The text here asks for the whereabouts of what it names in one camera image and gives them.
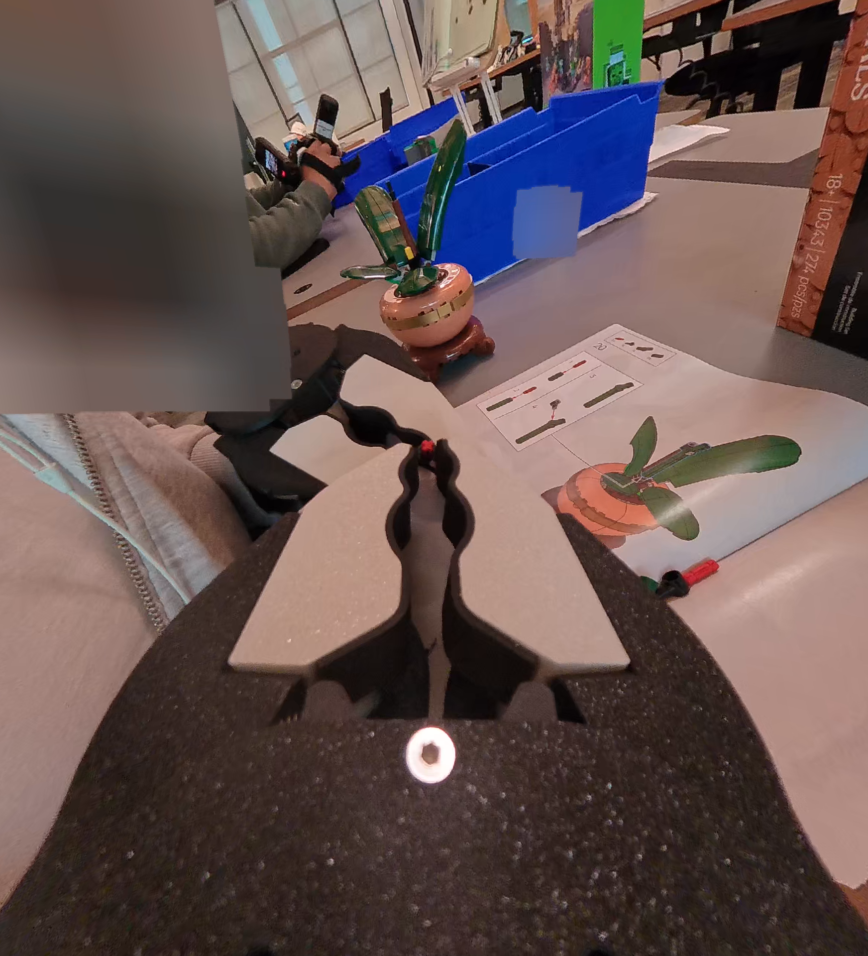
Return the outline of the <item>blue plastic bin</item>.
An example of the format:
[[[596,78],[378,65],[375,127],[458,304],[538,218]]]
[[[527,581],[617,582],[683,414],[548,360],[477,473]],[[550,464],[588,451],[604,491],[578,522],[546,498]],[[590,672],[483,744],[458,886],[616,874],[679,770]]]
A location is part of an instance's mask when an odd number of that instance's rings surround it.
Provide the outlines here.
[[[641,200],[659,85],[552,97],[467,137],[435,261],[482,283],[528,257],[534,227],[566,212],[583,233]]]
[[[454,120],[459,119],[455,103],[452,100],[444,100],[396,123],[386,134],[357,150],[354,155],[359,157],[360,166],[345,180],[345,189],[336,199],[335,205],[343,208],[352,204],[357,192],[368,185],[384,186],[391,182],[398,197],[425,186],[436,155],[408,164],[405,149],[418,137],[433,135],[442,126],[450,126]],[[504,119],[500,124],[476,133],[466,142],[464,161],[482,161],[490,151],[533,131],[546,119],[545,111],[537,113],[527,108]]]

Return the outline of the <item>white foam sheet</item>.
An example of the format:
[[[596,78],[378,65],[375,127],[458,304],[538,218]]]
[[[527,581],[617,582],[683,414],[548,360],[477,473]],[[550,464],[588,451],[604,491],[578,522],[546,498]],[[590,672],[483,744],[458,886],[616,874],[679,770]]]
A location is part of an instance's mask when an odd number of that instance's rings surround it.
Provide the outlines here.
[[[617,212],[612,213],[592,223],[591,225],[579,230],[577,233],[578,240],[587,235],[590,235],[591,233],[594,233],[595,231],[597,231],[598,229],[604,226],[607,226],[611,223],[614,223],[620,220],[624,220],[630,216],[637,214],[638,212],[642,211],[643,209],[647,208],[650,204],[652,204],[656,198],[657,198],[657,193],[646,191],[643,197],[631,203],[629,206],[623,209],[619,209]]]
[[[729,128],[711,124],[672,124],[655,131],[647,161],[649,169],[656,168],[672,157],[692,150],[702,143],[726,137]]]

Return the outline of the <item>group of black office chairs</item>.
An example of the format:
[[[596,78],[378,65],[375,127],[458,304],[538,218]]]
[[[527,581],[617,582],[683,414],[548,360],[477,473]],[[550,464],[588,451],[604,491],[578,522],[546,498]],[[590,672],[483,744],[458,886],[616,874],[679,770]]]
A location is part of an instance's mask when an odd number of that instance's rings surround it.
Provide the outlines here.
[[[776,50],[763,41],[729,49],[683,65],[664,82],[663,93],[687,100],[688,109],[706,103],[708,119],[741,112],[742,98],[751,100],[751,112],[773,112],[779,107],[784,73],[798,68],[790,107],[817,108],[834,51],[840,45],[841,40],[823,37],[819,43],[786,44]]]

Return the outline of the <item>green toy set box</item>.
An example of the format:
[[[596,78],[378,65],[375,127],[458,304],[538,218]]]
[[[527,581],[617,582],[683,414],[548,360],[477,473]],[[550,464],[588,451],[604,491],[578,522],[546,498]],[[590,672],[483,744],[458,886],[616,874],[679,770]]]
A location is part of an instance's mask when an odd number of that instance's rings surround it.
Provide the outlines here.
[[[537,4],[543,104],[641,79],[643,1]]]

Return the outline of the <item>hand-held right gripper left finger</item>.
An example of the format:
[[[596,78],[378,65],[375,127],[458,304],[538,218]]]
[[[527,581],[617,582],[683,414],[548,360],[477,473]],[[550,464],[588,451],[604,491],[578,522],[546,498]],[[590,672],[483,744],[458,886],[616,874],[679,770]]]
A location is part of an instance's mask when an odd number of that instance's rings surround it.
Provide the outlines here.
[[[418,448],[394,445],[300,510],[230,652],[233,669],[397,670],[395,633],[409,620],[404,550],[418,471]]]

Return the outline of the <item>dark orchid set box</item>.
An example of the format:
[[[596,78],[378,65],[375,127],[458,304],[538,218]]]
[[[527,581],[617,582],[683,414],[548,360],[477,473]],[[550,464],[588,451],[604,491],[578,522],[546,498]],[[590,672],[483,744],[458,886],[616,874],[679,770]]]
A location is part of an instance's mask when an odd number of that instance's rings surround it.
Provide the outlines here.
[[[868,1],[852,21],[777,325],[868,360]]]

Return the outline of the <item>open instruction booklet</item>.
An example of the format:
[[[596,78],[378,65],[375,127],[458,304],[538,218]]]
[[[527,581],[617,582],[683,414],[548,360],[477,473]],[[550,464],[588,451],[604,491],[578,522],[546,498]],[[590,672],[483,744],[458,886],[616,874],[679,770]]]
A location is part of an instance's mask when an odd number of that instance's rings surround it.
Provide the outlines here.
[[[614,325],[459,406],[637,575],[744,701],[834,879],[868,892],[868,407]]]

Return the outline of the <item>person's beige zip jacket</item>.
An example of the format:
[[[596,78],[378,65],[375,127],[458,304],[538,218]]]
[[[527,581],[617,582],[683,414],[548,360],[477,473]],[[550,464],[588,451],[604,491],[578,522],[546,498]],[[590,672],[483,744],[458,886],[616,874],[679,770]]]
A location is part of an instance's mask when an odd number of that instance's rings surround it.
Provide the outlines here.
[[[0,908],[132,669],[249,545],[132,413],[0,415]]]

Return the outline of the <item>person's left forearm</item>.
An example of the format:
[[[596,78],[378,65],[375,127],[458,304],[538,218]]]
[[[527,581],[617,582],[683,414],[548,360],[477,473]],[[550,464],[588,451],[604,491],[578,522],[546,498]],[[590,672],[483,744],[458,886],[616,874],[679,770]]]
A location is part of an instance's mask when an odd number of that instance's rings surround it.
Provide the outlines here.
[[[216,447],[219,435],[206,423],[205,412],[147,411],[132,416],[219,485],[252,540],[266,530],[265,513],[258,510],[233,464]]]

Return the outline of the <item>another person's forearm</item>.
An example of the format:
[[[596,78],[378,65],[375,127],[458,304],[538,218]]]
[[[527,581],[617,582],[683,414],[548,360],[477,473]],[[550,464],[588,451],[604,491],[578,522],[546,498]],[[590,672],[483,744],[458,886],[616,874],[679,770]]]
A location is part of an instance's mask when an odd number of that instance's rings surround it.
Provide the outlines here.
[[[319,238],[332,195],[316,182],[268,183],[246,190],[254,265],[283,271]]]

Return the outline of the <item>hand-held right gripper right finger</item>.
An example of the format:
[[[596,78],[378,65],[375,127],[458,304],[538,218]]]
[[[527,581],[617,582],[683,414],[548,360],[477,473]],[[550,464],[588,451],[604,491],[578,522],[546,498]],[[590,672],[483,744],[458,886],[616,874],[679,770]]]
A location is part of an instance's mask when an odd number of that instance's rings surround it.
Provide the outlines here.
[[[616,629],[551,507],[462,439],[440,439],[453,545],[444,646],[459,670],[624,670]]]

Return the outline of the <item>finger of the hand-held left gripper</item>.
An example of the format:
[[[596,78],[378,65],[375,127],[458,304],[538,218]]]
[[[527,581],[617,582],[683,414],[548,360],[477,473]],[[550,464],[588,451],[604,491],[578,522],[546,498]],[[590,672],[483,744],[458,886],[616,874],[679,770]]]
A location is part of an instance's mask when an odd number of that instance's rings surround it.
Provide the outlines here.
[[[369,444],[392,436],[413,446],[430,440],[457,458],[464,449],[464,422],[437,386],[371,356],[346,370],[339,403],[355,435]]]
[[[384,418],[321,414],[286,429],[269,454],[338,491],[417,493],[406,447],[397,425]]]

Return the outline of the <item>wooden top desk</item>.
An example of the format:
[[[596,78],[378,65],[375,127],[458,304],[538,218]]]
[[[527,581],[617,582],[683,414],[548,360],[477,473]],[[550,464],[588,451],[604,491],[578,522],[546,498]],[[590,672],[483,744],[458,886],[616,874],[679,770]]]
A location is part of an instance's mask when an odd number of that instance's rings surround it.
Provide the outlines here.
[[[647,1],[644,6],[643,34],[648,36],[665,30],[683,18],[699,22],[700,14],[709,9],[718,10],[721,7],[726,15],[732,12],[733,6],[733,1]]]
[[[831,11],[834,16],[851,15],[857,5],[857,1],[757,1],[738,9],[733,4],[723,22],[722,31],[751,28],[815,8]]]

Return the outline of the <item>toy brick orchid pot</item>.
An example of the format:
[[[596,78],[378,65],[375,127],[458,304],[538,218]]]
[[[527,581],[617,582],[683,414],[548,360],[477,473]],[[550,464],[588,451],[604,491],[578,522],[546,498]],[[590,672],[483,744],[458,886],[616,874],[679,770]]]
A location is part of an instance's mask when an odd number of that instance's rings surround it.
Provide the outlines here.
[[[381,262],[340,273],[348,282],[387,285],[380,297],[380,320],[433,380],[439,378],[443,365],[468,354],[490,356],[495,349],[473,313],[471,273],[455,262],[437,262],[466,142],[464,124],[454,120],[432,163],[415,231],[407,224],[393,186],[367,185],[356,194],[357,216]]]

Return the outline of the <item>beige display board on stand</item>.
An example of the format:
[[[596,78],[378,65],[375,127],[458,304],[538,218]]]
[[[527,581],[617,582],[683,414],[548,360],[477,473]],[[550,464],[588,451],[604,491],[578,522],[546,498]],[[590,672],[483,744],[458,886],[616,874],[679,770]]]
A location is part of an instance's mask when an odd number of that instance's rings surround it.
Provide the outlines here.
[[[422,79],[432,96],[450,94],[468,137],[475,133],[463,88],[479,88],[492,123],[502,120],[489,70],[496,53],[499,1],[426,1],[421,34]]]

